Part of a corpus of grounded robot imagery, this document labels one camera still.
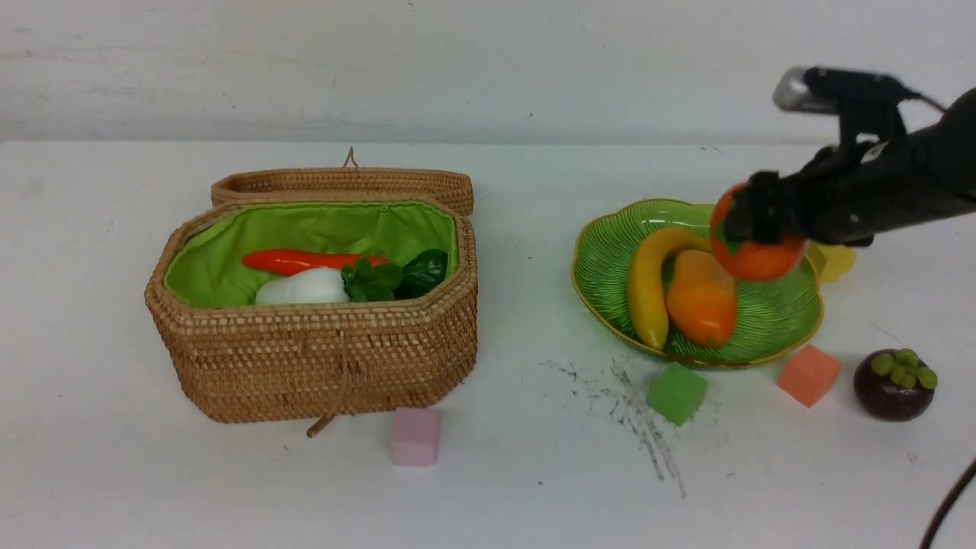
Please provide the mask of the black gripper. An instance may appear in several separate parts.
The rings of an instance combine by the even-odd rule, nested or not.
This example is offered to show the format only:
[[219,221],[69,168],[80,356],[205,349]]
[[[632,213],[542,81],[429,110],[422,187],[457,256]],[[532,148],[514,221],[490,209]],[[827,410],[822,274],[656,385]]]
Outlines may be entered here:
[[876,234],[971,214],[974,149],[975,93],[967,91],[930,126],[875,145],[820,149],[780,184],[778,172],[753,173],[723,194],[723,239],[777,246],[781,228],[829,246],[864,247]]

